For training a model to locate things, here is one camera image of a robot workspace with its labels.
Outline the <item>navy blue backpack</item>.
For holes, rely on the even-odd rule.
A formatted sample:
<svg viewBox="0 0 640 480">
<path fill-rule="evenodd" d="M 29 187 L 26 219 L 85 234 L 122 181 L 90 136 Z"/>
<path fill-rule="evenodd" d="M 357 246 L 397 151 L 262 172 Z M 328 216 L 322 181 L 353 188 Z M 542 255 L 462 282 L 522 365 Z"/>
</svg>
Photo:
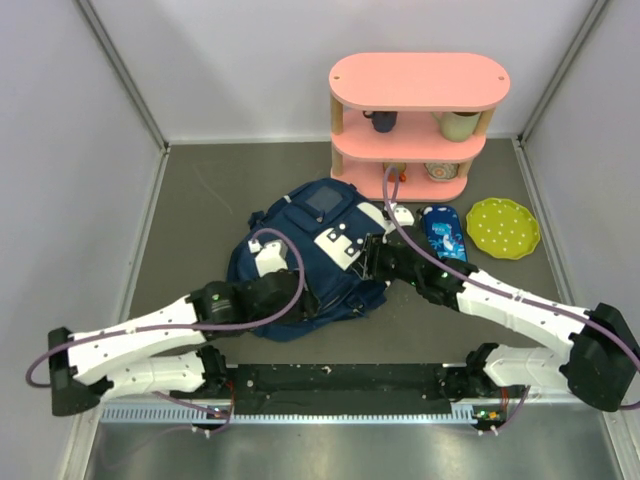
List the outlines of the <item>navy blue backpack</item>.
<svg viewBox="0 0 640 480">
<path fill-rule="evenodd" d="M 267 211 L 253 213 L 248 224 L 249 233 L 231 253 L 226 279 L 243 282 L 259 276 L 248 242 L 256 231 L 271 228 L 295 244 L 306 284 L 319 301 L 315 315 L 258 327 L 256 336 L 292 341 L 330 323 L 363 317 L 385 303 L 387 284 L 362 279 L 355 265 L 367 237 L 383 234 L 390 222 L 355 186 L 331 178 L 308 182 Z"/>
</svg>

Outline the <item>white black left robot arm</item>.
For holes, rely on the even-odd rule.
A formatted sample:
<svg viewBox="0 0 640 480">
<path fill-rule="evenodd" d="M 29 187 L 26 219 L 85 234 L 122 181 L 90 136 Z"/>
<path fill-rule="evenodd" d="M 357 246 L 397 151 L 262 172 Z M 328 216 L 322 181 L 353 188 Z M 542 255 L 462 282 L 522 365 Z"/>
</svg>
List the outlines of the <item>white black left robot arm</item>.
<svg viewBox="0 0 640 480">
<path fill-rule="evenodd" d="M 298 323 L 319 301 L 296 271 L 243 282 L 213 281 L 116 327 L 48 334 L 52 413 L 84 413 L 114 398 L 146 393 L 214 398 L 227 391 L 223 356 L 211 341 L 272 322 Z"/>
</svg>

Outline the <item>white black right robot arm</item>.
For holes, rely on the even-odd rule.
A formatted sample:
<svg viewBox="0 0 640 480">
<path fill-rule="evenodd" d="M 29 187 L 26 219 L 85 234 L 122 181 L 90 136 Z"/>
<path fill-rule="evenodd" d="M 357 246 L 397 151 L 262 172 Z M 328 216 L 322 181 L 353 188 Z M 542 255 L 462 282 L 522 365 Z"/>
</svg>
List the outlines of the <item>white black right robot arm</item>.
<svg viewBox="0 0 640 480">
<path fill-rule="evenodd" d="M 512 287 L 477 266 L 438 259 L 404 231 L 367 238 L 365 273 L 401 280 L 429 303 L 501 325 L 535 348 L 486 344 L 471 355 L 466 380 L 487 396 L 500 386 L 562 389 L 601 411 L 626 409 L 623 400 L 639 373 L 639 344 L 622 313 L 600 303 L 588 310 Z"/>
</svg>

